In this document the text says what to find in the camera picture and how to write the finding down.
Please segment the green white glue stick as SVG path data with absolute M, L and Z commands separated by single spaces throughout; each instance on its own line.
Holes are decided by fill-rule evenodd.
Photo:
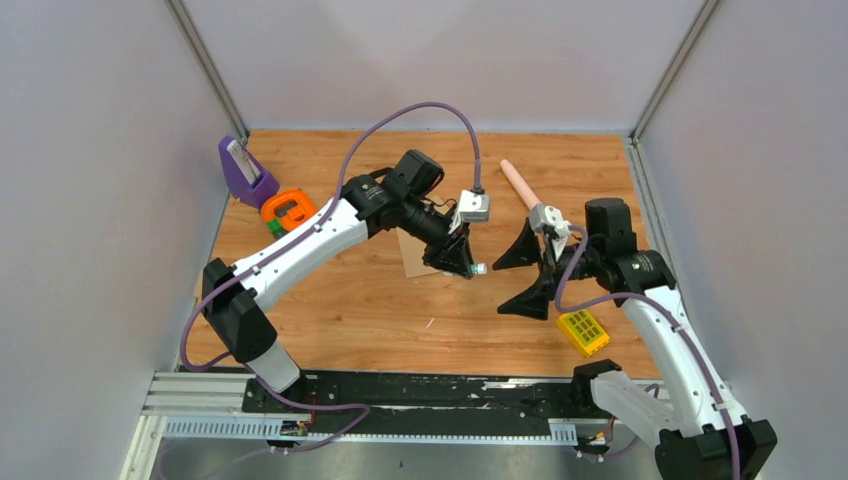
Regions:
M 485 263 L 474 263 L 469 266 L 469 271 L 472 276 L 485 275 L 488 267 Z

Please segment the brown paper envelope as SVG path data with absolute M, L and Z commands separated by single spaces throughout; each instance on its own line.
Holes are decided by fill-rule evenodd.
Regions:
M 396 229 L 405 276 L 410 278 L 439 273 L 423 262 L 426 244 L 402 229 Z

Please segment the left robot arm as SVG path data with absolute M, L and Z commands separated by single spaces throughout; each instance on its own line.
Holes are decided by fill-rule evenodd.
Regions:
M 338 198 L 263 250 L 232 265 L 216 258 L 204 268 L 201 314 L 228 354 L 269 386 L 268 400 L 279 411 L 298 411 L 307 389 L 266 313 L 324 263 L 382 231 L 400 229 L 424 243 L 424 265 L 466 279 L 475 275 L 469 231 L 488 220 L 490 200 L 475 187 L 440 212 L 427 196 L 443 177 L 437 162 L 409 150 L 393 168 L 349 179 Z

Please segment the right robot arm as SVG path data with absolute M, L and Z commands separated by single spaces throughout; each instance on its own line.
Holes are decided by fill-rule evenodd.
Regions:
M 555 207 L 529 205 L 516 241 L 496 261 L 505 270 L 536 266 L 525 291 L 499 307 L 502 314 L 545 320 L 551 309 L 578 346 L 592 330 L 563 302 L 571 281 L 592 279 L 637 328 L 668 398 L 648 394 L 609 360 L 577 367 L 571 403 L 584 417 L 605 411 L 653 452 L 665 479 L 755 479 L 778 438 L 766 420 L 750 418 L 720 378 L 694 332 L 676 279 L 663 256 L 638 247 L 628 205 L 599 198 L 585 205 L 585 222 L 568 222 Z

